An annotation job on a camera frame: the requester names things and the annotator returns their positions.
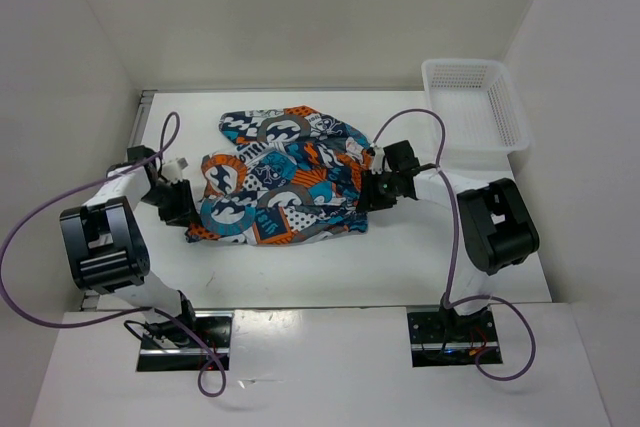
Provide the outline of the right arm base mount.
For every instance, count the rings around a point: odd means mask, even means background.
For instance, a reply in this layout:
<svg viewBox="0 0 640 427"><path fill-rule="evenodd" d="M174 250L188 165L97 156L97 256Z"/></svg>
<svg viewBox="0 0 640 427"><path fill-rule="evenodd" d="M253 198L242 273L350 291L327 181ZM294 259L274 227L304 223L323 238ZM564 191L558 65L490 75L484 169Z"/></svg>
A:
<svg viewBox="0 0 640 427"><path fill-rule="evenodd" d="M407 309L412 366L502 364L494 317L488 308L460 316L441 306Z"/></svg>

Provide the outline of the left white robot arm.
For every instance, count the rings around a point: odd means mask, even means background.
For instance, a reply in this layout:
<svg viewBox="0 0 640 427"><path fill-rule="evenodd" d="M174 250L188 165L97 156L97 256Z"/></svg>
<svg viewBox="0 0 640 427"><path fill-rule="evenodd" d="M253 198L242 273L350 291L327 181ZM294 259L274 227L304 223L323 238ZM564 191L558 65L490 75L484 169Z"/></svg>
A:
<svg viewBox="0 0 640 427"><path fill-rule="evenodd" d="M196 341L200 323L191 302L151 270L149 250L134 216L138 204L157 209L169 227L188 227L197 212L184 158L154 159L135 146L125 163L111 166L105 183L88 201L60 214L60 227L74 283L82 290L113 295L144 308L151 334L185 347Z"/></svg>

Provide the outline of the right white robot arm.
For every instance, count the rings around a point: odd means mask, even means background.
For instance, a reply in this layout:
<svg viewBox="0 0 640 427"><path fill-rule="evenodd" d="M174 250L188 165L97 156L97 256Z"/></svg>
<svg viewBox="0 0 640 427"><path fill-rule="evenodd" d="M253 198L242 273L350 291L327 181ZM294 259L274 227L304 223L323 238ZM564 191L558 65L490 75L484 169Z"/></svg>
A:
<svg viewBox="0 0 640 427"><path fill-rule="evenodd" d="M515 182L491 182L422 164L408 141L367 150L371 166L361 174L357 210L390 209L400 197L448 208L453 241L445 291L438 309L440 332L466 336L494 299L491 278L523 263L540 246L539 233Z"/></svg>

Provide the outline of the patterned blue orange shorts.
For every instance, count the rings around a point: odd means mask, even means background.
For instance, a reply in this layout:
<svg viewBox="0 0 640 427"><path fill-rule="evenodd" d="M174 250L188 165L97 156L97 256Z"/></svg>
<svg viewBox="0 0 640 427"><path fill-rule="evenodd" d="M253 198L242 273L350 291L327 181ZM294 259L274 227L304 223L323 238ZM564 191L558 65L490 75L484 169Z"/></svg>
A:
<svg viewBox="0 0 640 427"><path fill-rule="evenodd" d="M308 106L228 112L218 128L233 147L202 159L187 242L288 246L367 231L357 207L372 156L357 128Z"/></svg>

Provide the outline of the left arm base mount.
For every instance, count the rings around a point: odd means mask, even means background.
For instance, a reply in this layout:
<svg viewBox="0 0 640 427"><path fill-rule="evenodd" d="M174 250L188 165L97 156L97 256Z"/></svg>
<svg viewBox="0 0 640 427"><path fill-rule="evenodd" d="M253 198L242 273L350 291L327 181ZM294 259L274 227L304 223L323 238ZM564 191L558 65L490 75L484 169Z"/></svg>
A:
<svg viewBox="0 0 640 427"><path fill-rule="evenodd" d="M224 311L196 313L193 331L220 359L223 369L229 369L231 327L233 314ZM139 321L125 322L128 331L138 340L139 351L136 371L142 373L198 371L207 366L208 371L218 371L200 345L181 329L173 327L171 338L152 335Z"/></svg>

